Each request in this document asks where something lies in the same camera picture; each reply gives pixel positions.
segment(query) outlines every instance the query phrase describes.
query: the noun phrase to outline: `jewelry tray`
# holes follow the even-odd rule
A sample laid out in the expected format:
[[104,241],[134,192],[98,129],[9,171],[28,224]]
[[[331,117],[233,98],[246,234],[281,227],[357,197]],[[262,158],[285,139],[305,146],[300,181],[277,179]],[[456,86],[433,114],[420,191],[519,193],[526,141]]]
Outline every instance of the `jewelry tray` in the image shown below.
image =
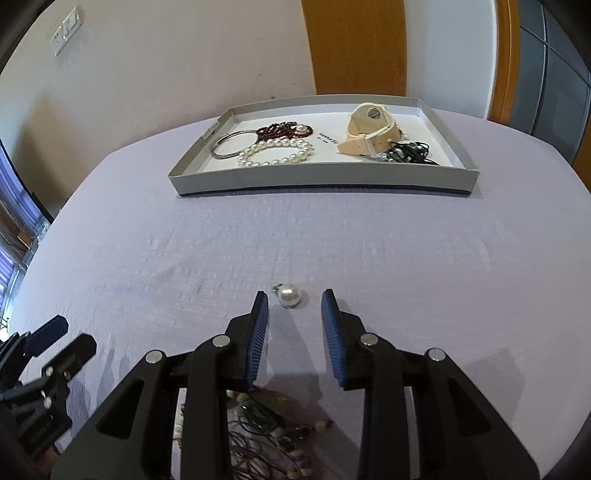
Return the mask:
[[[387,163],[370,157],[340,154],[337,144],[346,138],[349,114],[362,102],[386,106],[410,142],[430,146],[428,158],[438,166]],[[212,144],[237,130],[255,130],[279,122],[310,125],[314,133],[304,140],[314,154],[305,162],[239,167],[236,157],[219,160]],[[249,147],[255,134],[237,135],[217,153]],[[257,162],[289,156],[293,149],[269,148],[256,153]],[[189,148],[168,174],[179,195],[282,187],[398,187],[470,193],[478,178],[470,155],[423,101],[387,95],[314,95],[269,100],[230,108]]]

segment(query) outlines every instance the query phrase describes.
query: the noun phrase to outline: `wall switch plate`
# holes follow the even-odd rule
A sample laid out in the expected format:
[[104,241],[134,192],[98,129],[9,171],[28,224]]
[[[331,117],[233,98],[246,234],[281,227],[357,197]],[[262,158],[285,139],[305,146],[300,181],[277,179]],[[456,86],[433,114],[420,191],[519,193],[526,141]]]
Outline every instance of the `wall switch plate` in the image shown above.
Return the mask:
[[59,52],[64,48],[68,40],[82,25],[82,9],[77,6],[72,10],[66,19],[57,27],[56,32],[49,41],[49,45],[53,54],[57,57]]

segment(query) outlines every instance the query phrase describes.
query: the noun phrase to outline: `wooden door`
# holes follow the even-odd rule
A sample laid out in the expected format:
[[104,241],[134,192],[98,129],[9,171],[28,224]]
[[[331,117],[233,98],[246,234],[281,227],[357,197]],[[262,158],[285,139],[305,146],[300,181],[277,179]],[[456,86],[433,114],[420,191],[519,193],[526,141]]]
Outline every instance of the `wooden door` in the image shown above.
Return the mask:
[[404,0],[301,0],[316,93],[405,95]]

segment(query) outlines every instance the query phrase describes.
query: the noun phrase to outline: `gray cabinet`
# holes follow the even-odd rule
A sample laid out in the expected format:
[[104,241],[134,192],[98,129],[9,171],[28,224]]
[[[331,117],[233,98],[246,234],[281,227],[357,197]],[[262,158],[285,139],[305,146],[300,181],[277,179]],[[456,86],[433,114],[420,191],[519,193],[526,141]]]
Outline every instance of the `gray cabinet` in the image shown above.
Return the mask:
[[533,135],[570,163],[579,150],[589,114],[589,87],[554,51],[548,54],[544,95]]
[[576,47],[538,0],[519,0],[521,54],[509,126],[574,161],[591,100],[591,76]]
[[526,134],[532,133],[538,115],[544,86],[545,59],[546,45],[522,30],[517,91],[509,126]]

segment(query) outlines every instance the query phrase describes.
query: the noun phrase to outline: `white bead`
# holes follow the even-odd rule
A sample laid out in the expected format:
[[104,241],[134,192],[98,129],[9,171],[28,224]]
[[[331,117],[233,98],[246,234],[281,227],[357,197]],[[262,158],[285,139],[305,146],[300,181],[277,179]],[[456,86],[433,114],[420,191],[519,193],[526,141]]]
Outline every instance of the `white bead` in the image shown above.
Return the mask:
[[295,285],[284,283],[279,285],[277,297],[284,307],[295,307],[301,300],[301,293]]

